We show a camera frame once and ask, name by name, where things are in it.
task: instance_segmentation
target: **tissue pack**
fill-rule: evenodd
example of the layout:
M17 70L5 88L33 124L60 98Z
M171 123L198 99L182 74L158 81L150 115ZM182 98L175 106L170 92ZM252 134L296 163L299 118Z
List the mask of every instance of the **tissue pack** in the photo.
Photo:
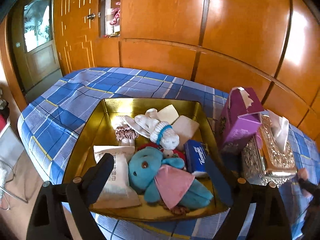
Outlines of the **tissue pack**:
M243 176L252 184L266 185L273 181L278 187L293 178L297 172L292 149L287 141L282 153L271 133L271 120L262 115L259 133L262 148L258 149L256 138L252 138L242 151Z
M233 88L216 122L219 151L240 154L260 127L262 111L264 108L253 88Z
M208 174L204 167L205 157L209 153L207 145L195 140L188 140L184 144L184 149L187 157L187 171L197 178L207 177Z

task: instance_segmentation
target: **pink dress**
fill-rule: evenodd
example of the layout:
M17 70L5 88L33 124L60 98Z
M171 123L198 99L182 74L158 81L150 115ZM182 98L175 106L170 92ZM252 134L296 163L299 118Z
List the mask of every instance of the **pink dress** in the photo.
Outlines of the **pink dress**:
M172 209L188 191L194 179L194 175L164 164L155 176L155 183L164 203Z

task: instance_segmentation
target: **tissue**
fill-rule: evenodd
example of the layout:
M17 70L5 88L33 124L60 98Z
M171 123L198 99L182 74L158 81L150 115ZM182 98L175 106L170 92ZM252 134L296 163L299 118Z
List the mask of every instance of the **tissue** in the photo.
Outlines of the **tissue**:
M276 141L278 149L284 153L288 140L289 121L285 117L280 117L270 110L268 110L268 113L271 120L271 132L273 138Z

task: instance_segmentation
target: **glass window pane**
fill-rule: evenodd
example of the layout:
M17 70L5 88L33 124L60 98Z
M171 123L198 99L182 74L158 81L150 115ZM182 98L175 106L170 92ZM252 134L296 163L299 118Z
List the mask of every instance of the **glass window pane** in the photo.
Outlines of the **glass window pane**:
M24 7L24 39L27 52L51 40L50 0L34 0Z

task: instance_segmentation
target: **bed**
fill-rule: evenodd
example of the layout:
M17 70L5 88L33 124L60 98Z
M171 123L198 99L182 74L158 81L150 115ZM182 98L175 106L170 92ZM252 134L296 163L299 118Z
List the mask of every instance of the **bed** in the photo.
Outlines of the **bed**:
M195 100L202 104L212 127L228 94L181 78L129 68L91 68L72 72L58 80L22 112L18 130L41 178L62 182L75 142L95 106L103 98L147 97ZM306 167L310 181L320 179L316 144L290 125L291 144L297 168ZM304 211L310 198L302 196L297 179L283 184L281 193L291 223L292 238L301 235ZM245 239L255 205L251 204L239 240ZM131 223L94 214L107 239L212 239L228 211L210 217L180 222Z

